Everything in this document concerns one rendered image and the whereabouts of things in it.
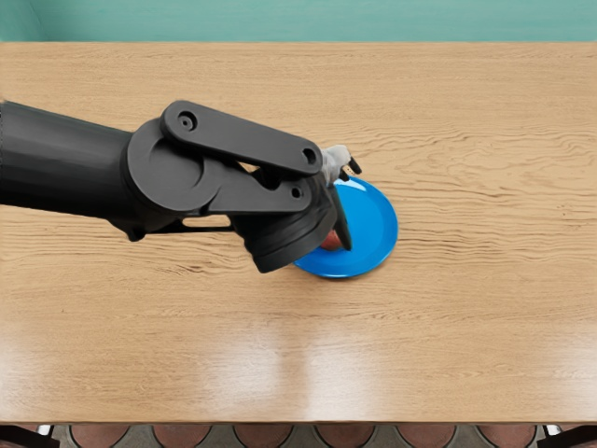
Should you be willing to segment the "blue plate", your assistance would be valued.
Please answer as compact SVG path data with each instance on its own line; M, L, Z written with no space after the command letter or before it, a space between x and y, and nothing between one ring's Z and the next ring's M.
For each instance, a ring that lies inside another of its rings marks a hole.
M325 278L349 278L379 267L391 254L398 236L398 220L388 198L368 182L351 176L337 180L352 237L350 251L326 251L318 246L294 262L301 270Z

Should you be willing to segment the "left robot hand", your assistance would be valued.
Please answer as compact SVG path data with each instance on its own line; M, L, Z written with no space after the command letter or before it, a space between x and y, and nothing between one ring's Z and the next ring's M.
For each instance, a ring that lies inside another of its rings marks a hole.
M345 145L335 145L328 147L322 151L322 155L322 173L324 174L327 189L337 212L336 222L332 230L335 230L340 237L340 240L343 244L342 249L350 251L353 247L352 237L349 231L345 212L340 201L340 195L338 194L334 183L338 179L344 182L349 180L349 176L344 170L345 167L348 167L356 175L362 174L362 168Z

